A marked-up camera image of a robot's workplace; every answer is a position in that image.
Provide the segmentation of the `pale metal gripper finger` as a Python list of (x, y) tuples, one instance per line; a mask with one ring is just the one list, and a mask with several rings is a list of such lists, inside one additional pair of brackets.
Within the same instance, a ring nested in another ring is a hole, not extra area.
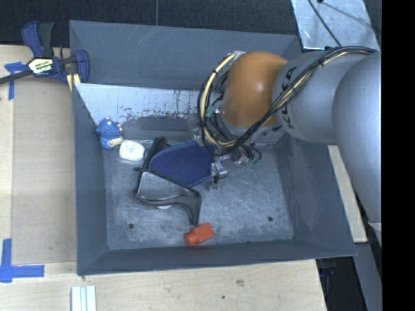
[(218, 183), (220, 179), (228, 176), (228, 171), (223, 167), (220, 161), (214, 161), (211, 164), (211, 178), (214, 183)]

